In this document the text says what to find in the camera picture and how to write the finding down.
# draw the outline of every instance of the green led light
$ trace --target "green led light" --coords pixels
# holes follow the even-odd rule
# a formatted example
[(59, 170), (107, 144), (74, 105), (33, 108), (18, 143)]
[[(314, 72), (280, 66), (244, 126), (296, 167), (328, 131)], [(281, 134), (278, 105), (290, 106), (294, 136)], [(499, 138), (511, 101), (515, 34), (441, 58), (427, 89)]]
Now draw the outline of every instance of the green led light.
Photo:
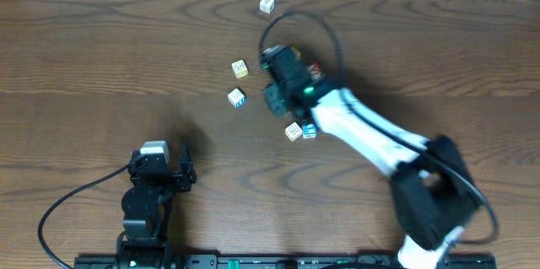
[(348, 263), (348, 261), (346, 260), (339, 260), (337, 261), (338, 264), (345, 264), (345, 263)]
[(307, 87), (307, 88), (304, 89), (304, 94), (311, 94), (311, 93), (313, 93), (313, 91), (315, 91), (315, 88)]
[(240, 269), (240, 261), (230, 260), (227, 262), (227, 269)]

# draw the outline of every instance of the wood grain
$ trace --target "wood grain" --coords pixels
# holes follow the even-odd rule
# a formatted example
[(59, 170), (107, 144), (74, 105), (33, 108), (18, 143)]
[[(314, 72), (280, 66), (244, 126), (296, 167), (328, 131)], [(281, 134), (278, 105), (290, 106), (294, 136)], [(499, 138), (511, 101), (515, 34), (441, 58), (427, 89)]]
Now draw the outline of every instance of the wood grain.
[[(343, 42), (349, 84), (399, 125), (454, 138), (502, 224), (499, 268), (540, 263), (540, 0), (0, 0), (0, 264), (54, 268), (36, 228), (68, 191), (124, 165), (147, 140), (177, 155), (189, 140), (199, 181), (177, 201), (174, 237), (222, 253), (398, 249), (383, 177), (323, 135), (290, 143), (253, 66), (268, 22), (290, 8), (323, 15)], [(310, 21), (268, 44), (309, 46), (333, 73)], [(248, 101), (230, 106), (241, 86)], [(120, 175), (74, 196), (46, 224), (71, 263), (111, 253), (122, 231)], [(467, 236), (489, 231), (485, 213)]]

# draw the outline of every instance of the cube with sticker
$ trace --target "cube with sticker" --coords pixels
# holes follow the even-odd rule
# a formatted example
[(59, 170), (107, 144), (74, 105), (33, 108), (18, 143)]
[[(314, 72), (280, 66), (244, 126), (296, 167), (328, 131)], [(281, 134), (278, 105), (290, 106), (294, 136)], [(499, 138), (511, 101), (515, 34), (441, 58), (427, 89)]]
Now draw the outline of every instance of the cube with sticker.
[(246, 96), (238, 89), (234, 89), (232, 92), (230, 92), (228, 98), (230, 103), (233, 104), (235, 108), (238, 108), (244, 103), (244, 101), (246, 101)]
[(317, 80), (324, 76), (321, 70), (321, 64), (319, 62), (313, 62), (308, 68), (307, 71), (311, 74), (311, 79)]
[(241, 78), (247, 75), (247, 67), (246, 63), (243, 60), (239, 60), (238, 62), (233, 62), (233, 72), (235, 73), (236, 78)]
[(317, 137), (317, 127), (314, 124), (302, 125), (302, 137), (303, 138)]
[(302, 129), (296, 122), (293, 122), (292, 125), (285, 128), (285, 135), (290, 139), (291, 142), (296, 140), (296, 138), (302, 135)]
[(264, 13), (271, 13), (273, 10), (273, 6), (275, 4), (275, 0), (261, 0), (259, 3), (259, 8)]

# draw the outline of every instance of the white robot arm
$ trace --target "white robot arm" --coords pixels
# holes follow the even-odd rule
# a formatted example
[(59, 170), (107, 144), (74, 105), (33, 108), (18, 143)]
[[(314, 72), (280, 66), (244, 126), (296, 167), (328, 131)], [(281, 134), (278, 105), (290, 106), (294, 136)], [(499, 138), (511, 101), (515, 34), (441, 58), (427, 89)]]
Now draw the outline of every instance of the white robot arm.
[[(297, 117), (310, 116), (323, 132), (346, 142), (388, 178), (397, 219), (406, 233), (397, 256), (400, 264), (436, 268), (472, 215), (488, 205), (452, 140), (429, 140), (392, 124), (349, 89), (324, 77), (312, 78), (290, 47), (269, 48), (261, 61), (273, 77), (264, 94), (275, 115), (291, 111)], [(432, 174), (440, 178), (425, 185), (424, 178)]]

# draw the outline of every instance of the blue sticker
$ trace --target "blue sticker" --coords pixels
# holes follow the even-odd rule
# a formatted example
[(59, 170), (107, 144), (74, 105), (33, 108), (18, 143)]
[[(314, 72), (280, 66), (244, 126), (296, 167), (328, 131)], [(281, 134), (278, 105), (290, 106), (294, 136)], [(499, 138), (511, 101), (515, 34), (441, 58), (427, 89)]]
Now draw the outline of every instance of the blue sticker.
[(238, 100), (238, 102), (236, 103), (236, 108), (238, 108), (239, 106), (241, 106), (241, 105), (244, 103), (244, 100), (246, 100), (246, 97), (242, 97), (241, 100)]
[(314, 124), (302, 125), (302, 135), (304, 138), (316, 137), (317, 127)]

